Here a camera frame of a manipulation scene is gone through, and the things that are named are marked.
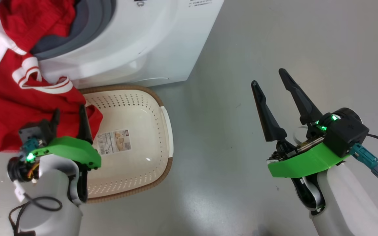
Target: orange wire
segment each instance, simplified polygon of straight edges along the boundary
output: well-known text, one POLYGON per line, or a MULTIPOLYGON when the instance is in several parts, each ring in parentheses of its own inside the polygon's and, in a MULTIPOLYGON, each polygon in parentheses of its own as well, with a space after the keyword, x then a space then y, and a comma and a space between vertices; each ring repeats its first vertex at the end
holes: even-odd
POLYGON ((34 166, 29 170, 29 172, 27 173, 27 178, 31 178, 32 177, 32 174, 33 174, 33 171, 36 170, 36 168, 39 166, 40 163, 36 163, 34 164, 34 166))

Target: basket rim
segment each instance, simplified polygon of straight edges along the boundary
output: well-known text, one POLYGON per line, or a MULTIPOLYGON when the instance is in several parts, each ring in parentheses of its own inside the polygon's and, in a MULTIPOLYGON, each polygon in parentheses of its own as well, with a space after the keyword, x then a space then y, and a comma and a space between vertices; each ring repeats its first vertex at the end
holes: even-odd
MULTIPOLYGON (((84 94, 90 94, 90 93, 97 93, 97 92, 104 92, 104 91, 116 91, 116 90, 140 90, 140 91, 146 92, 147 94, 151 95, 156 100, 156 102, 158 103, 158 105, 160 107, 164 106, 164 104, 162 103, 162 100, 159 98, 159 96, 153 90, 146 88, 146 87, 143 87, 143 86, 139 86, 139 85, 107 85, 107 86, 100 86, 100 87, 94 87, 94 88, 83 88, 83 89, 80 89, 79 91, 81 92, 81 94, 84 95, 84 94)), ((125 192, 117 193, 117 194, 110 194, 110 195, 106 195, 106 196, 103 196, 103 197, 89 198, 87 200, 87 203, 103 203, 103 202, 118 199, 118 198, 121 198, 121 197, 127 197, 127 196, 130 196, 130 195, 137 194, 137 193, 140 193, 142 191, 148 190, 150 188, 153 188, 153 187, 157 186, 158 184, 160 184, 166 178, 166 176, 168 175, 168 173, 171 170, 172 163, 173 163, 173 157, 169 157, 168 160, 167 160, 167 165, 166 165, 165 170, 162 173, 162 175, 150 184, 147 184, 147 185, 144 185, 144 186, 141 186, 141 187, 138 187, 138 188, 134 188, 134 189, 131 189, 131 190, 128 190, 128 191, 125 191, 125 192)))

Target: striped trim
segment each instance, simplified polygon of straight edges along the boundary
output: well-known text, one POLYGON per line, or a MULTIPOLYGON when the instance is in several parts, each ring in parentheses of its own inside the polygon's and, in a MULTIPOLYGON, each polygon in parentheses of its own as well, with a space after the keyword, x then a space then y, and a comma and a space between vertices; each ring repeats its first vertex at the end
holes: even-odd
POLYGON ((66 76, 60 77, 58 81, 60 80, 63 80, 63 81, 55 85, 28 86, 26 85, 26 83, 29 80, 30 75, 32 75, 33 73, 37 73, 36 80, 38 82, 41 82, 43 80, 42 74, 40 73, 40 70, 39 70, 37 58, 29 57, 29 58, 26 58, 21 63, 20 68, 18 68, 12 73, 12 78, 22 89, 35 89, 35 90, 38 90, 44 93, 49 93, 49 94, 66 93, 70 91, 73 87, 71 80, 69 80, 69 78, 67 78, 66 76))

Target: teal connector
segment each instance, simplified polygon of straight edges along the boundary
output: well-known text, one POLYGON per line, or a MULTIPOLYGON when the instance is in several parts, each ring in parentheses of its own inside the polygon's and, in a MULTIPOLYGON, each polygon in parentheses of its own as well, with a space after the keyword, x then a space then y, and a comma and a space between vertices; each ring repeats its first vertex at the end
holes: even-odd
POLYGON ((366 148, 361 146, 361 144, 356 143, 349 151, 351 156, 355 157, 359 162, 366 165, 371 172, 378 177, 378 158, 375 157, 366 148))

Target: red clothing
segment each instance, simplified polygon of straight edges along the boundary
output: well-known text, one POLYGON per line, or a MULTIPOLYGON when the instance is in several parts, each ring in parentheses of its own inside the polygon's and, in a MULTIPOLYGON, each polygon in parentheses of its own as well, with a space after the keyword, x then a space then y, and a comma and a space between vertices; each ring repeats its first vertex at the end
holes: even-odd
MULTIPOLYGON (((57 108, 61 111, 57 136, 76 137, 79 106, 85 103, 68 78, 50 85, 42 78, 36 58, 8 50, 0 62, 0 151, 18 151, 22 144, 18 130, 28 122, 50 121, 57 108)), ((87 107, 87 115, 94 138, 103 116, 95 106, 87 107)))
POLYGON ((45 35, 68 36, 75 0, 2 0, 0 19, 6 34, 29 52, 45 35))
MULTIPOLYGON (((57 136, 78 135, 79 107, 84 96, 61 77, 44 80, 37 59, 28 51, 48 34, 67 36, 75 18, 74 0, 2 0, 0 2, 0 151, 18 151, 18 130, 29 122, 50 120, 60 109, 57 136)), ((93 138, 102 114, 87 107, 93 138)))

